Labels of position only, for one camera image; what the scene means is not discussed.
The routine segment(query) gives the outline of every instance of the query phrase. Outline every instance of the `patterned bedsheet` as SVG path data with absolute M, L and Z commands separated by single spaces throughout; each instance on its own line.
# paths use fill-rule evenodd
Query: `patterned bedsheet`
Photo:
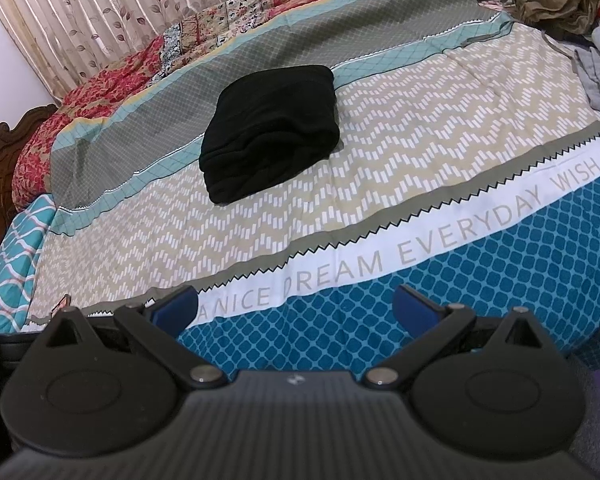
M 244 62 L 308 61 L 334 72 L 343 149 L 287 183 L 210 204 L 196 159 L 215 92 Z M 218 89 L 197 91 L 202 78 Z M 132 137 L 151 149 L 157 114 L 158 134 L 181 145 L 153 145 L 142 167 Z M 100 143 L 117 174 L 89 161 Z M 80 174 L 65 163 L 77 156 Z M 290 10 L 112 120 L 65 129 L 51 157 L 59 208 L 25 330 L 44 326 L 65 293 L 102 315 L 183 282 L 200 292 L 183 343 L 229 373 L 361 371 L 408 340 L 390 307 L 403 282 L 481 315 L 529 306 L 565 351 L 600 325 L 600 113 L 538 31 L 475 0 Z
M 2 240 L 0 333 L 17 332 L 27 319 L 42 243 L 55 213 L 51 196 L 39 196 L 16 215 Z

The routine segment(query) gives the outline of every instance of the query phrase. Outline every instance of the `blue diamond pattern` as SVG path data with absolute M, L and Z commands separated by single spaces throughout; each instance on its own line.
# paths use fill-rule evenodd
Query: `blue diamond pattern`
M 519 224 L 417 266 L 289 298 L 283 306 L 192 327 L 180 341 L 229 375 L 242 368 L 356 375 L 410 340 L 392 314 L 408 283 L 479 316 L 526 305 L 564 352 L 600 364 L 600 177 Z

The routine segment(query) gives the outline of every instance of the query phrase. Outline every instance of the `metal screw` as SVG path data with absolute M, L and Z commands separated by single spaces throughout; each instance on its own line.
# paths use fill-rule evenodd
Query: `metal screw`
M 211 383 L 222 377 L 222 370 L 212 365 L 198 365 L 190 370 L 189 375 L 198 383 Z
M 303 384 L 305 381 L 306 381 L 306 379 L 302 375 L 298 375 L 298 374 L 289 375 L 289 377 L 286 378 L 286 382 L 289 384 L 292 384 L 293 386 L 299 386 L 300 384 Z
M 371 368 L 366 373 L 367 380 L 372 384 L 391 384 L 398 378 L 398 372 L 392 368 Z

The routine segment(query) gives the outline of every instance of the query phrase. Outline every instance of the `ribbed black surface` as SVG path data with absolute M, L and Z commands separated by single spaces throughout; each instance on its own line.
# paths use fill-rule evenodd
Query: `ribbed black surface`
M 0 480 L 78 478 L 593 479 L 566 454 L 520 464 L 464 456 L 424 433 L 397 395 L 365 390 L 348 372 L 242 372 L 231 386 L 191 394 L 136 448 L 93 460 L 26 450 L 0 469 Z

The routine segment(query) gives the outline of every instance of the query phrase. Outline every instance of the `folded black cloth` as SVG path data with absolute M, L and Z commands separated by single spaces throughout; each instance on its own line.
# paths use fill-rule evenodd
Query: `folded black cloth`
M 231 83 L 202 141 L 199 164 L 211 201 L 234 202 L 328 158 L 340 139 L 335 102 L 333 73 L 321 65 Z

